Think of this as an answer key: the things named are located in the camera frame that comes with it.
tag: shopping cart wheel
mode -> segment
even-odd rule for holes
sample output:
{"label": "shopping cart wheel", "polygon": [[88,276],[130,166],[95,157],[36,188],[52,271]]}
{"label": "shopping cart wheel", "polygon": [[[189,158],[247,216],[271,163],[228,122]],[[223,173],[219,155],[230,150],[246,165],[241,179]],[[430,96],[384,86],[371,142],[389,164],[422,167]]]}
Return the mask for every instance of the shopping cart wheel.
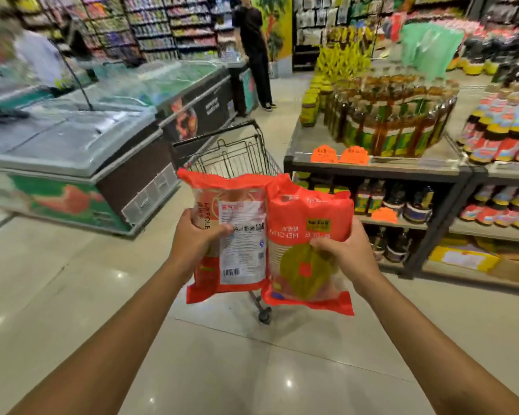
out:
{"label": "shopping cart wheel", "polygon": [[258,319],[264,325],[268,325],[271,322],[271,307],[266,307],[262,311],[260,311]]}

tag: red and clear plastic bag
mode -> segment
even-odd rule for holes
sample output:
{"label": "red and clear plastic bag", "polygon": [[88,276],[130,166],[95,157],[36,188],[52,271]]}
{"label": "red and clear plastic bag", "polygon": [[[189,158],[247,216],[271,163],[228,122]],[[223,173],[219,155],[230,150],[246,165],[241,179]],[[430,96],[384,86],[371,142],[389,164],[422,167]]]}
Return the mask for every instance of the red and clear plastic bag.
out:
{"label": "red and clear plastic bag", "polygon": [[184,169],[177,175],[193,188],[196,227],[210,229],[221,221],[234,228],[210,246],[195,269],[187,304],[216,293],[261,289],[266,281],[266,185],[275,178],[247,174],[225,179]]}
{"label": "red and clear plastic bag", "polygon": [[267,195],[268,283],[262,289],[263,300],[268,305],[302,304],[353,315],[334,257],[309,244],[318,236],[339,242],[348,238],[350,193],[310,191],[285,174],[267,186]]}

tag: beige floor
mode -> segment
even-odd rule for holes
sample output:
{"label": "beige floor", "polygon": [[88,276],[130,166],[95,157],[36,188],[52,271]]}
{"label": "beige floor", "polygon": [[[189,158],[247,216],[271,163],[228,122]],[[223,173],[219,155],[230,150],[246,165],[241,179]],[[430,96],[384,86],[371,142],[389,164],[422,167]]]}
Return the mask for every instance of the beige floor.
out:
{"label": "beige floor", "polygon": [[[280,108],[254,112],[282,164],[305,82],[273,81]],[[0,414],[96,331],[166,258],[186,187],[135,240],[23,217],[0,229]],[[519,296],[388,275],[519,394]],[[177,298],[122,414],[429,414],[373,312],[277,308],[267,327],[244,293]]]}

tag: finger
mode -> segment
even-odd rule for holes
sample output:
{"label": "finger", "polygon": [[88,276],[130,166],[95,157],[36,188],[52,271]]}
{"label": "finger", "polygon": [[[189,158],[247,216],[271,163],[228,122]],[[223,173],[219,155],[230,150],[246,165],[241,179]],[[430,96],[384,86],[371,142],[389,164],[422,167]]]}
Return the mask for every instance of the finger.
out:
{"label": "finger", "polygon": [[229,223],[219,224],[208,230],[208,240],[212,241],[219,237],[226,237],[230,235],[232,231],[233,228]]}
{"label": "finger", "polygon": [[326,237],[316,237],[309,241],[315,249],[320,251],[330,252],[333,255],[338,255],[342,250],[343,244],[336,240],[328,239]]}

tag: price tag holder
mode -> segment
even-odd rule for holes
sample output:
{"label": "price tag holder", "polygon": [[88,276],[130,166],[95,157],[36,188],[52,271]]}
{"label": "price tag holder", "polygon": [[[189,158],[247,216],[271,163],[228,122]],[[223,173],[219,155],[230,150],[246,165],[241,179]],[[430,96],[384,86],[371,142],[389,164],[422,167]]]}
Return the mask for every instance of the price tag holder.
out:
{"label": "price tag holder", "polygon": [[381,207],[378,210],[373,211],[371,219],[396,224],[398,223],[398,214],[393,209]]}
{"label": "price tag holder", "polygon": [[347,148],[340,154],[340,163],[368,166],[369,159],[370,157],[367,150],[360,146]]}
{"label": "price tag holder", "polygon": [[326,144],[317,147],[311,155],[312,163],[338,163],[336,150]]}

